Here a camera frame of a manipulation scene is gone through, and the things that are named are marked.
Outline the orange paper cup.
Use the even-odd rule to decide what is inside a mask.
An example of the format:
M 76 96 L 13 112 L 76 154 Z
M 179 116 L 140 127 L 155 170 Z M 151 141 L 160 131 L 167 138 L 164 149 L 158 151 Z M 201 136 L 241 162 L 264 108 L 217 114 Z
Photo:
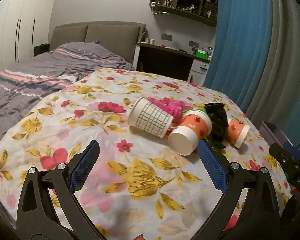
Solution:
M 235 119 L 228 118 L 228 129 L 226 132 L 226 138 L 235 148 L 240 148 L 243 144 L 250 126 L 246 125 Z
M 168 136 L 168 144 L 174 152 L 182 156 L 190 155 L 198 142 L 206 138 L 212 130 L 208 115 L 187 115 Z

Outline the black plastic bag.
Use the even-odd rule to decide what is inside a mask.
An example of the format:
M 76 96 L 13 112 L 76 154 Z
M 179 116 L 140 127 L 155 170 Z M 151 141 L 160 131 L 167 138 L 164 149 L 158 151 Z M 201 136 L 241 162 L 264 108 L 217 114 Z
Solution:
M 223 145 L 223 141 L 228 130 L 228 118 L 226 111 L 224 109 L 223 103 L 206 103 L 205 111 L 212 122 L 212 130 L 210 132 L 209 138 L 215 146 L 220 149 L 225 149 L 226 146 Z

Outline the small pink plastic bag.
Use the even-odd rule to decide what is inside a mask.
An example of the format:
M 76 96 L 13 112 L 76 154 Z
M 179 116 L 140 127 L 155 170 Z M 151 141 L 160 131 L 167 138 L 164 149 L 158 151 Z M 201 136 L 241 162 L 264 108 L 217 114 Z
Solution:
M 169 115 L 173 116 L 173 123 L 178 124 L 183 118 L 183 113 L 185 111 L 193 109 L 192 106 L 178 100 L 171 100 L 169 98 L 163 98 L 162 100 L 157 100 L 155 98 L 148 97 L 147 100 L 159 107 Z

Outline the green grid paper cup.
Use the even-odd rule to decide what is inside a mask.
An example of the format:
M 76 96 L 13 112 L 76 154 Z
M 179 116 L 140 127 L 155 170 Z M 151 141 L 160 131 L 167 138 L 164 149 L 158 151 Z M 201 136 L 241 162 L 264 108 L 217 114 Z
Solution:
M 172 120 L 173 116 L 149 102 L 146 98 L 140 97 L 134 103 L 127 122 L 129 126 L 163 138 Z

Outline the green foam net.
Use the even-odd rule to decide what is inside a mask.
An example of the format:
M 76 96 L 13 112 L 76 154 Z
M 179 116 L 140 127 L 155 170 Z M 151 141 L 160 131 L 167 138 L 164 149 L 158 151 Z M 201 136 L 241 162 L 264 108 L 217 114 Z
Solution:
M 187 109 L 183 111 L 183 117 L 187 116 L 187 115 L 197 115 L 197 116 L 203 116 L 203 115 L 207 115 L 207 112 L 204 108 L 202 109 Z

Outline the grey trash bin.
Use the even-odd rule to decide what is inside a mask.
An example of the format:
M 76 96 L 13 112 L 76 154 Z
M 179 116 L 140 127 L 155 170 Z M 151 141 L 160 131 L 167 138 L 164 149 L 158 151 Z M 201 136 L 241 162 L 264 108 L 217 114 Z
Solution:
M 274 156 L 281 149 L 286 150 L 291 155 L 300 154 L 300 150 L 296 148 L 285 135 L 283 130 L 268 121 L 262 121 L 259 129 L 262 137 L 269 145 L 269 153 Z

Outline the grey curtain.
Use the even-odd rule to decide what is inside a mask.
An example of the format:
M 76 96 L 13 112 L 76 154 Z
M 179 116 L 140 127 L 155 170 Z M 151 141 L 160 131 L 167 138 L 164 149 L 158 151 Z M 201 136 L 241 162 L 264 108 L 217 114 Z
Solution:
M 247 116 L 257 128 L 263 121 L 279 126 L 300 147 L 300 5 L 271 1 L 268 55 Z

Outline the floral bed sheet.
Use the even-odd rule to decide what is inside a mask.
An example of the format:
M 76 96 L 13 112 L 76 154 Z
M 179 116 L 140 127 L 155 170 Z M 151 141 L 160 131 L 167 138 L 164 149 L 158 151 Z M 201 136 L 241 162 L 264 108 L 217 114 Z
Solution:
M 109 239 L 190 239 L 219 198 L 197 153 L 178 155 L 160 139 L 128 125 L 140 97 L 179 100 L 202 108 L 221 102 L 228 117 L 250 120 L 224 94 L 168 77 L 100 69 L 38 103 L 13 113 L 0 140 L 0 202 L 11 219 L 26 172 L 69 162 L 89 142 L 100 143 L 100 158 L 76 193 L 93 224 Z

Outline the grey striped duvet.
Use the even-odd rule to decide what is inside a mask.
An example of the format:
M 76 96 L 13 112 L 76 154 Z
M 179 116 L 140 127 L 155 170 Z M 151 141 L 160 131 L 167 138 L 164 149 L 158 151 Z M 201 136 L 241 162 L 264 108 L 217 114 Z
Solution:
M 133 66 L 96 42 L 70 42 L 0 72 L 0 140 L 40 100 L 100 68 Z

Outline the white drawer unit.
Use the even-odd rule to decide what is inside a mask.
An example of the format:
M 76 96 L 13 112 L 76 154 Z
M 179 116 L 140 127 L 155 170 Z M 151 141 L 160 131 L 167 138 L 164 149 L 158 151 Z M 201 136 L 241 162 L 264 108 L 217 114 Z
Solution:
M 193 60 L 187 81 L 192 84 L 202 86 L 204 84 L 209 65 L 209 63 L 204 61 Z

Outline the blue curtain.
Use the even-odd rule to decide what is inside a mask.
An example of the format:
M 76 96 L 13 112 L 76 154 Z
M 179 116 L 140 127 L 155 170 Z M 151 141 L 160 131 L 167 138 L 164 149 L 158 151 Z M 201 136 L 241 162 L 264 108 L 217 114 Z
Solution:
M 272 26 L 272 0 L 218 0 L 215 46 L 204 86 L 246 111 L 266 65 Z

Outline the dark bedside table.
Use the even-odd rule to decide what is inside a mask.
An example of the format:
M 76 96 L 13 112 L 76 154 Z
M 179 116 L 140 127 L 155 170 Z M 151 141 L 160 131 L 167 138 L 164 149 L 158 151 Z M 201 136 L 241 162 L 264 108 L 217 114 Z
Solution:
M 50 50 L 50 44 L 45 43 L 33 48 L 33 56 L 36 57 L 42 53 L 48 52 Z

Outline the green box on desk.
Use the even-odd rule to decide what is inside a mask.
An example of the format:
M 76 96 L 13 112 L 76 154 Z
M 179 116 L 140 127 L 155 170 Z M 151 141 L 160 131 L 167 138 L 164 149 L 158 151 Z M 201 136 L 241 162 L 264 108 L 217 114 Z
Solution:
M 209 55 L 206 51 L 199 50 L 199 49 L 196 51 L 195 56 L 198 58 L 201 58 L 201 59 L 205 59 L 205 60 L 207 60 L 209 58 Z

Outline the dark desk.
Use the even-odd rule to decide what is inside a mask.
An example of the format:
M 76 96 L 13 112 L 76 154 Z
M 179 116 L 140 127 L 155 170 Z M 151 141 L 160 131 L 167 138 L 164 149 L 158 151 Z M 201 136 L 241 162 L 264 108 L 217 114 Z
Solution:
M 138 72 L 187 81 L 193 60 L 210 63 L 186 52 L 139 42 L 136 45 L 133 64 Z

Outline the grey upholstered headboard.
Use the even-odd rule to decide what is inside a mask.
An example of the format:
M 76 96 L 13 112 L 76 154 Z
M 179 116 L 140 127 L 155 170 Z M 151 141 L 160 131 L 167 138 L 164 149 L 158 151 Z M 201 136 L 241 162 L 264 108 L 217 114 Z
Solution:
M 50 50 L 69 42 L 98 42 L 112 53 L 133 63 L 135 45 L 146 32 L 144 23 L 95 21 L 69 23 L 53 30 Z

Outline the white wardrobe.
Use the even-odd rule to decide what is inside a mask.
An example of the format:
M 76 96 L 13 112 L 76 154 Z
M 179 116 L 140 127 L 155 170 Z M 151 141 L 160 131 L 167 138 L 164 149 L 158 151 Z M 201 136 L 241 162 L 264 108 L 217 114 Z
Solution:
M 33 57 L 49 39 L 55 0 L 0 1 L 0 71 Z

